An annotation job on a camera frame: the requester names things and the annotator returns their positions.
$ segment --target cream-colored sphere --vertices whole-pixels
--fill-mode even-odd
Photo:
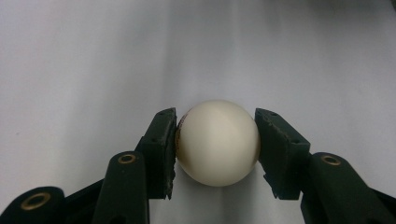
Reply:
[[[183,170],[213,187],[228,186],[244,178],[260,153],[254,119],[241,106],[223,100],[193,107],[178,124],[176,145]]]

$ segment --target brass screw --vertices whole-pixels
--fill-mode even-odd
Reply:
[[[330,165],[334,165],[335,166],[335,165],[340,165],[341,164],[341,162],[338,159],[336,159],[335,157],[333,157],[333,156],[324,155],[324,156],[321,157],[321,159],[324,162],[326,162],[326,163],[328,163]]]
[[[27,198],[23,203],[21,204],[21,209],[25,211],[30,211],[37,209],[38,207],[41,207],[42,205],[46,204],[50,200],[50,194],[47,192],[40,192],[37,194],[34,194]]]
[[[125,154],[119,157],[119,163],[127,164],[132,163],[136,160],[136,156],[133,154]]]

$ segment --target dark object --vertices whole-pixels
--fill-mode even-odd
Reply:
[[[108,165],[92,223],[149,223],[146,166],[140,152],[114,156]]]
[[[305,223],[396,223],[396,199],[368,188],[346,160],[311,155],[309,142],[277,113],[257,108],[255,121],[264,177],[281,200],[297,200],[303,192]],[[176,122],[174,108],[159,112],[135,151],[111,159],[104,180],[65,201],[60,189],[32,189],[8,206],[0,223],[149,223],[149,199],[172,195]]]

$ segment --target gray background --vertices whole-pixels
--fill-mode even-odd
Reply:
[[[279,113],[396,197],[395,38],[389,0],[0,1],[0,210],[90,185],[155,113],[208,99]],[[176,171],[151,223],[304,223],[259,164],[227,188]]]

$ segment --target white ball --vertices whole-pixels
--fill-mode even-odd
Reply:
[[[222,100],[193,107],[178,124],[176,145],[183,170],[213,187],[228,186],[244,178],[260,153],[254,119],[241,106]]]

